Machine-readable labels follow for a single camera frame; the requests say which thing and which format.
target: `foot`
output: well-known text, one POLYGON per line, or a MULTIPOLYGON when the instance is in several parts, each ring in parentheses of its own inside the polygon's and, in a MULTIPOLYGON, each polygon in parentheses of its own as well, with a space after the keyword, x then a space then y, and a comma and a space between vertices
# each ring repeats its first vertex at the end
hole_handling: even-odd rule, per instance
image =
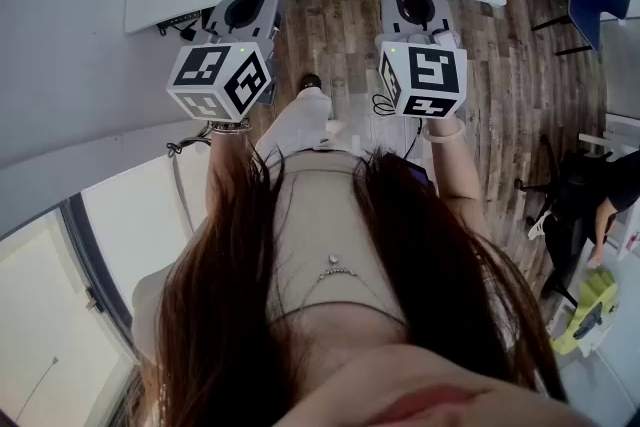
POLYGON ((540 220, 533 225, 533 227, 529 230, 529 240, 534 240, 536 237, 539 237, 540 235, 544 235, 544 230, 542 229, 542 225, 544 224, 544 220, 547 218, 547 216, 551 215, 551 210, 547 210, 542 217, 540 218, 540 220))
POLYGON ((318 77, 317 75, 313 75, 312 73, 305 75, 300 81, 300 91, 304 91, 305 89, 309 89, 310 87, 319 88, 320 86, 322 86, 320 77, 318 77))

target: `woman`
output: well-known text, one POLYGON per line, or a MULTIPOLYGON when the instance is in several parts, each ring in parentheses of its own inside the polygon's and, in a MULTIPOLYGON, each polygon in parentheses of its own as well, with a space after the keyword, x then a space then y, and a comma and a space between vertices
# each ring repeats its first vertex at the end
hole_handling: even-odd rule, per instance
POLYGON ((565 400, 462 123, 428 123, 438 197, 393 154, 354 156, 330 110, 307 76, 257 154, 212 137, 208 220, 134 292, 159 424, 589 425, 543 396, 565 400))

